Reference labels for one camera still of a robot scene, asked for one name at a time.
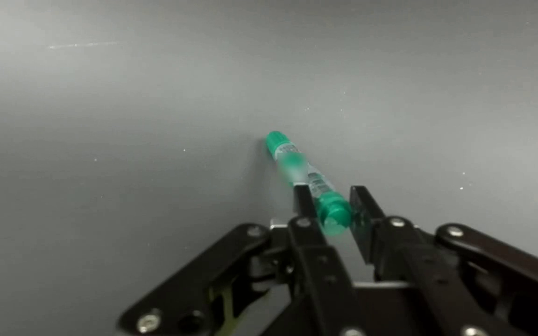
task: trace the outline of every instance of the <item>bolt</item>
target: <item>bolt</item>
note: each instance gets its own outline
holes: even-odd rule
[[[160,326],[162,326],[160,311],[150,311],[150,313],[143,315],[137,322],[137,330],[141,333],[156,331]]]
[[[345,328],[341,336],[365,336],[361,328]]]
[[[449,234],[453,234],[453,236],[462,236],[464,231],[462,231],[462,227],[459,227],[459,225],[451,225],[451,227],[449,227]]]
[[[249,232],[251,236],[262,236],[262,234],[264,234],[264,229],[262,229],[261,225],[251,225],[251,227],[247,229],[247,232]]]
[[[395,227],[404,227],[406,225],[406,221],[402,219],[402,218],[391,218],[389,219]]]
[[[309,227],[309,225],[311,225],[311,219],[309,219],[307,216],[303,216],[303,218],[300,218],[296,223],[302,225],[302,227]]]
[[[466,326],[462,328],[462,336],[488,336],[488,331],[479,326]]]

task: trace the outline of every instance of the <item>robotic arm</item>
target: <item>robotic arm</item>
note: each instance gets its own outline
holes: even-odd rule
[[[538,336],[538,257],[464,223],[436,234],[388,216],[354,186],[352,232],[374,285],[356,285],[328,244],[309,186],[287,225],[242,223],[132,305],[130,333],[231,333],[277,285],[292,302],[264,336]]]

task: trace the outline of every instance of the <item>green plastic cylinder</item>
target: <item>green plastic cylinder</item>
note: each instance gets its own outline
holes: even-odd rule
[[[290,184],[309,184],[326,232],[341,232],[350,227],[352,206],[348,199],[324,176],[318,167],[309,163],[305,154],[285,132],[270,132],[266,145],[279,167],[287,173]]]

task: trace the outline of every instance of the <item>transparent plastic tube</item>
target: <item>transparent plastic tube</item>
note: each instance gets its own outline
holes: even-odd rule
[[[303,156],[285,132],[270,132],[266,145],[290,184],[309,184],[326,232],[339,232],[350,225],[352,206],[348,199]]]

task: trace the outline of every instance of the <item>gray background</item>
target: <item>gray background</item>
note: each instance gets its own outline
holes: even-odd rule
[[[0,0],[0,333],[117,333],[289,218],[272,128],[345,191],[538,253],[538,1]]]

